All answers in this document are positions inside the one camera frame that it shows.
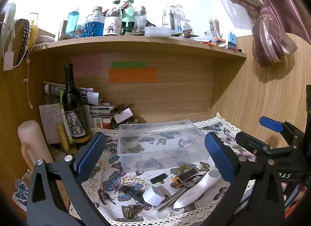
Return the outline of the white handheld massager device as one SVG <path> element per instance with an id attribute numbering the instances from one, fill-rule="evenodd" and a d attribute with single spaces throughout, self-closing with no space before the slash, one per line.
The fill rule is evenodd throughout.
<path id="1" fill-rule="evenodd" d="M 203 178 L 189 190 L 187 190 L 176 202 L 173 207 L 180 209 L 190 205 L 198 200 L 208 189 L 217 184 L 221 179 L 221 175 L 218 169 L 211 169 L 206 173 Z"/>

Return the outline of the dark cylindrical tube gold caps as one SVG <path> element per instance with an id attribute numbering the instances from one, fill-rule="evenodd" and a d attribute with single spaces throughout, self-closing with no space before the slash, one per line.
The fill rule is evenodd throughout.
<path id="1" fill-rule="evenodd" d="M 186 182 L 187 180 L 190 180 L 192 177 L 196 176 L 200 172 L 197 168 L 192 168 L 191 170 L 178 175 L 177 177 L 172 179 L 172 182 L 177 186 L 181 185 L 182 183 Z"/>

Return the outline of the black usb dongle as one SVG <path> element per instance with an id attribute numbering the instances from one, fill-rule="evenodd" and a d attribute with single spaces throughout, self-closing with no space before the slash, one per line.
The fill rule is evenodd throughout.
<path id="1" fill-rule="evenodd" d="M 164 184 L 164 180 L 168 177 L 168 175 L 166 173 L 162 173 L 152 179 L 150 179 L 150 182 L 152 184 L 156 184 L 156 183 L 160 183 L 160 184 Z"/>

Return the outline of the white tape roll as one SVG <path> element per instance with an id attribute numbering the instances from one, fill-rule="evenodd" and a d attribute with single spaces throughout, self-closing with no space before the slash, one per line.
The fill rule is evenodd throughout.
<path id="1" fill-rule="evenodd" d="M 162 203 L 166 197 L 158 188 L 151 186 L 143 193 L 143 199 L 146 203 L 157 206 Z"/>

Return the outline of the black round knob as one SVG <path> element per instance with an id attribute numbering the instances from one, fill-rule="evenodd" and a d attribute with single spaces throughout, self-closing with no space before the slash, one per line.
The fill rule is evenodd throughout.
<path id="1" fill-rule="evenodd" d="M 131 198 L 134 198 L 139 203 L 144 203 L 144 199 L 143 199 L 143 196 L 142 196 L 142 194 L 143 194 L 142 191 L 137 191 L 133 187 L 128 187 L 126 185 L 121 187 L 121 191 L 123 193 L 125 193 L 125 194 L 128 194 L 129 196 L 131 196 Z"/>

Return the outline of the clear plastic storage box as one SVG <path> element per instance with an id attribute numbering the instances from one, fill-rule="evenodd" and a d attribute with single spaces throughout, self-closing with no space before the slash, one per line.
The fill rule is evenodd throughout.
<path id="1" fill-rule="evenodd" d="M 170 169 L 207 160 L 204 139 L 190 120 L 122 124 L 117 155 L 126 173 Z"/>

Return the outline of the silver metal pen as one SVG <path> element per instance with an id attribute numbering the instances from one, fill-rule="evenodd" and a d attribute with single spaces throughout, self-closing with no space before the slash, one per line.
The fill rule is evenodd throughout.
<path id="1" fill-rule="evenodd" d="M 174 204 L 174 202 L 176 202 L 176 200 L 178 200 L 178 198 L 180 198 L 180 196 L 182 196 L 182 194 L 184 194 L 188 189 L 189 189 L 188 187 L 182 187 L 177 193 L 175 193 L 174 195 L 166 199 L 164 202 L 162 202 L 160 205 L 158 205 L 155 208 L 155 211 L 161 212 L 170 205 Z"/>

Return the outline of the butterfly print tablecloth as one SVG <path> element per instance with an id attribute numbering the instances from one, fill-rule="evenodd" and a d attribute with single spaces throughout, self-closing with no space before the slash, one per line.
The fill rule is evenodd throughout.
<path id="1" fill-rule="evenodd" d="M 156 212 L 151 205 L 142 205 L 130 196 L 120 192 L 121 185 L 136 186 L 142 184 L 142 191 L 152 184 L 150 180 L 162 174 L 167 177 L 154 184 L 166 197 L 178 190 L 172 179 L 179 174 L 197 168 L 201 175 L 206 174 L 215 164 L 211 158 L 190 164 L 179 163 L 173 168 L 157 171 L 125 173 L 120 160 L 109 163 L 116 156 L 116 148 L 106 149 L 98 160 L 89 180 L 82 184 L 94 206 L 111 225 L 193 225 L 206 219 L 230 184 L 220 180 L 211 187 L 199 200 L 185 208 L 174 209 L 169 206 L 162 212 Z"/>

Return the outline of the white note paper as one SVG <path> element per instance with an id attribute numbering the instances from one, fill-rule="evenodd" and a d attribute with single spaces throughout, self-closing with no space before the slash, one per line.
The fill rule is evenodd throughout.
<path id="1" fill-rule="evenodd" d="M 39 106 L 41 122 L 47 144 L 60 143 L 56 125 L 63 123 L 59 103 Z"/>

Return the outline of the blue small box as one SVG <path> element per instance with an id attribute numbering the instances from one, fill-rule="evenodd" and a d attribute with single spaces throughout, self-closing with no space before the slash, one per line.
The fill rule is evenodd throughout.
<path id="1" fill-rule="evenodd" d="M 237 48 L 237 40 L 236 40 L 236 36 L 234 33 L 229 32 L 228 33 L 228 49 L 235 49 Z"/>

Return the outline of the small white box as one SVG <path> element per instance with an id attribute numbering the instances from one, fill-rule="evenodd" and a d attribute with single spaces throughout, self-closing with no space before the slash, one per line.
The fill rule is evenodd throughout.
<path id="1" fill-rule="evenodd" d="M 127 108 L 120 112 L 120 114 L 116 113 L 113 117 L 117 124 L 125 121 L 126 119 L 133 116 L 133 113 L 130 108 Z"/>

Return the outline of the wooden shelf board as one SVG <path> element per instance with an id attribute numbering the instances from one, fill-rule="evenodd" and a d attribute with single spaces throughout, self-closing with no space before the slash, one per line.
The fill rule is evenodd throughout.
<path id="1" fill-rule="evenodd" d="M 95 53 L 156 53 L 206 58 L 243 58 L 247 55 L 223 47 L 182 38 L 105 36 L 69 39 L 34 46 L 34 54 L 87 55 Z"/>

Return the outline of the green sticky note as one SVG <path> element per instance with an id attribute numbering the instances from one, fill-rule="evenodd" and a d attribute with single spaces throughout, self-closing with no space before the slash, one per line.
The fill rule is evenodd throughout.
<path id="1" fill-rule="evenodd" d="M 115 61 L 112 62 L 113 69 L 135 69 L 146 68 L 147 64 L 140 61 Z"/>

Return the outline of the green spray bottle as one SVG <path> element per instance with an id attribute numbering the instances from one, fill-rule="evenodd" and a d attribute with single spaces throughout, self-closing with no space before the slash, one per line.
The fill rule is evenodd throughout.
<path id="1" fill-rule="evenodd" d="M 126 30 L 133 30 L 135 27 L 134 22 L 134 9 L 132 4 L 134 3 L 134 0 L 127 0 L 121 7 L 122 11 L 122 23 L 121 23 L 121 32 L 122 35 L 125 34 Z"/>

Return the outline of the blue glass bottle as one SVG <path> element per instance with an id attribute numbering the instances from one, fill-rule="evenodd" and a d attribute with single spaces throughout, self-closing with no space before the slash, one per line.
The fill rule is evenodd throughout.
<path id="1" fill-rule="evenodd" d="M 86 17 L 83 37 L 103 36 L 105 16 L 102 14 L 102 7 L 96 6 L 92 14 Z"/>

